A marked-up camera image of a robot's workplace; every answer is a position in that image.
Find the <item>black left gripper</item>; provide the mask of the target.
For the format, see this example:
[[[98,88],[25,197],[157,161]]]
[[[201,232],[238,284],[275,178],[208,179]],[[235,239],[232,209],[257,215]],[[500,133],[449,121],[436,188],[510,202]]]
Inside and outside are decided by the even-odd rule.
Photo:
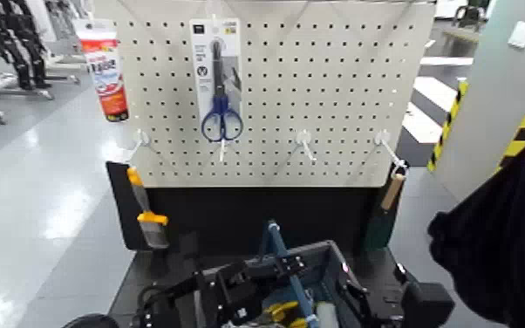
[[[268,280],[284,280],[308,269],[300,256],[264,256],[205,274],[201,309],[206,327],[247,324],[263,314]]]

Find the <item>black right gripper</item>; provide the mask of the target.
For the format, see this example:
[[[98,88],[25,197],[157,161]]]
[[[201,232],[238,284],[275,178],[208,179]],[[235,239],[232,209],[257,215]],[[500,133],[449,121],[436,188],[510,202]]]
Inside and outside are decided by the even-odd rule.
[[[396,263],[394,276],[401,289],[367,289],[362,286],[347,262],[340,264],[339,295],[346,302],[354,300],[359,306],[367,306],[366,323],[371,328],[401,328],[404,311],[401,305],[403,294],[419,295],[420,281],[402,264]]]

